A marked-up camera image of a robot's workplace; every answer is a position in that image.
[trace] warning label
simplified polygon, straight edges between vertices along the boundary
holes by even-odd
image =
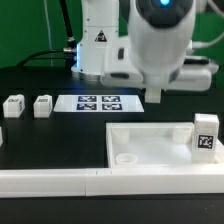
[[[103,30],[100,31],[97,38],[95,39],[96,42],[107,42],[107,38],[103,32]]]

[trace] white robot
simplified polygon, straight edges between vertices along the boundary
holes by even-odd
[[[73,76],[99,81],[105,49],[118,38],[119,1],[82,0],[83,38],[77,46]]]
[[[161,90],[205,91],[219,66],[187,56],[195,0],[120,0],[128,37],[108,43],[101,76],[106,86],[145,88],[145,101],[159,103]]]

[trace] black cable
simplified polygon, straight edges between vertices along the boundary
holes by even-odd
[[[35,60],[65,60],[65,58],[27,58],[23,60],[23,65],[25,65],[29,61],[35,61]]]
[[[76,40],[73,36],[72,26],[71,26],[69,14],[68,14],[68,8],[67,8],[67,5],[66,5],[66,1],[65,0],[59,0],[59,1],[60,1],[60,4],[61,4],[61,10],[62,10],[64,23],[65,23],[65,28],[66,28],[66,33],[67,33],[67,37],[68,37],[68,47],[76,48],[77,43],[76,43]]]
[[[19,62],[16,66],[17,67],[22,67],[26,64],[27,61],[29,61],[31,59],[34,59],[35,57],[46,55],[46,54],[54,54],[54,53],[63,53],[63,50],[62,49],[56,49],[56,50],[41,51],[41,52],[38,52],[38,53],[35,53],[35,54],[31,54],[29,57],[27,57],[26,59]]]

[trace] green wall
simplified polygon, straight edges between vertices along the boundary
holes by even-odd
[[[0,67],[16,65],[26,56],[49,49],[43,0],[0,0]],[[75,38],[82,37],[81,0],[67,0]],[[58,0],[48,0],[53,48],[66,47],[66,33]],[[214,13],[197,16],[194,40],[213,40],[224,31],[224,20]],[[120,21],[120,35],[126,34],[126,26]],[[196,52],[224,65],[224,41]],[[35,62],[35,65],[49,65]],[[224,73],[219,72],[214,82],[224,89]]]

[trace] white cube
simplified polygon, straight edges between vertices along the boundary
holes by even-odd
[[[0,147],[3,143],[3,139],[2,139],[2,128],[0,127]]]
[[[38,96],[33,109],[35,118],[48,118],[52,111],[52,96]]]
[[[213,163],[219,133],[217,115],[196,114],[192,147],[192,162]]]
[[[18,118],[25,109],[25,99],[23,95],[12,95],[3,103],[5,118]]]

